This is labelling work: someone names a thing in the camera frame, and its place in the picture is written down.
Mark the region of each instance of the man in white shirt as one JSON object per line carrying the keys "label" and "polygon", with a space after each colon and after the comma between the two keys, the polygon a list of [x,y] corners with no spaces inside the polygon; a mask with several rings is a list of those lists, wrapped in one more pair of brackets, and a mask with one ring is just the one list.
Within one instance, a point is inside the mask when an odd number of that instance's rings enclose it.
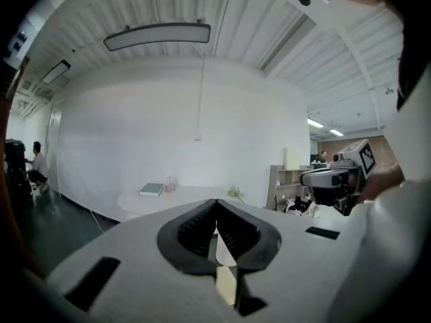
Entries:
{"label": "man in white shirt", "polygon": [[48,185],[46,184],[46,181],[48,180],[48,166],[46,166],[45,157],[40,152],[40,142],[34,142],[33,153],[33,161],[26,159],[26,163],[32,164],[33,168],[25,172],[25,174],[28,174],[28,179],[31,182],[36,183],[41,192],[45,192],[48,190]]}

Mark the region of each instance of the gray bookshelf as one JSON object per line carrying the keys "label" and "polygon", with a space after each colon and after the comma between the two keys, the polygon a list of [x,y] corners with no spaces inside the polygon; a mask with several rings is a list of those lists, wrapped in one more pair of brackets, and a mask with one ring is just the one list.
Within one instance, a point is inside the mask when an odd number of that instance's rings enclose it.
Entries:
{"label": "gray bookshelf", "polygon": [[265,208],[272,210],[274,200],[277,198],[277,211],[281,211],[288,199],[305,195],[308,189],[299,182],[300,175],[305,171],[309,171],[309,169],[286,170],[283,165],[271,165]]}

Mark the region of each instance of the person's arm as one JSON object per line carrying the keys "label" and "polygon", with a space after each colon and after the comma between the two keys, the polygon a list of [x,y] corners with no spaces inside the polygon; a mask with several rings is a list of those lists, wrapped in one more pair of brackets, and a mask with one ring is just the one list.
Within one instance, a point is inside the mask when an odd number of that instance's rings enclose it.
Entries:
{"label": "person's arm", "polygon": [[358,197],[358,202],[374,200],[382,192],[394,186],[399,186],[402,182],[404,182],[404,175],[398,164],[387,169],[375,171],[368,177],[365,189]]}

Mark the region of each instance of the fluorescent light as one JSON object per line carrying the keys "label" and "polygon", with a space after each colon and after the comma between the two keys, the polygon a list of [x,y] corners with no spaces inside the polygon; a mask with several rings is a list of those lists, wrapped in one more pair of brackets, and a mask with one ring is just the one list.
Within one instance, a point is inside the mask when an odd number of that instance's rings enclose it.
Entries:
{"label": "fluorescent light", "polygon": [[46,74],[42,81],[45,84],[52,83],[56,78],[58,78],[60,75],[64,74],[70,69],[70,64],[66,60],[61,60],[60,63],[52,68],[48,74]]}
{"label": "fluorescent light", "polygon": [[108,36],[103,41],[110,50],[155,42],[208,43],[211,26],[198,23],[164,23],[139,26]]}
{"label": "fluorescent light", "polygon": [[323,124],[320,124],[320,123],[318,123],[316,121],[313,121],[311,119],[308,119],[307,121],[308,121],[308,124],[311,124],[314,127],[317,127],[317,128],[322,128],[323,127]]}
{"label": "fluorescent light", "polygon": [[335,135],[337,135],[338,137],[342,137],[343,136],[339,131],[336,131],[335,129],[331,129],[330,132],[333,133],[333,134],[335,134]]}

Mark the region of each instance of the book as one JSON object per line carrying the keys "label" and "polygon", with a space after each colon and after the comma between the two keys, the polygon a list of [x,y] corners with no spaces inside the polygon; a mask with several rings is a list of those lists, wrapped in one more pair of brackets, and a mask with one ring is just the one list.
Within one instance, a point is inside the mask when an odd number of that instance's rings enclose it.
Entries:
{"label": "book", "polygon": [[163,184],[147,183],[140,191],[140,196],[160,196],[163,190]]}

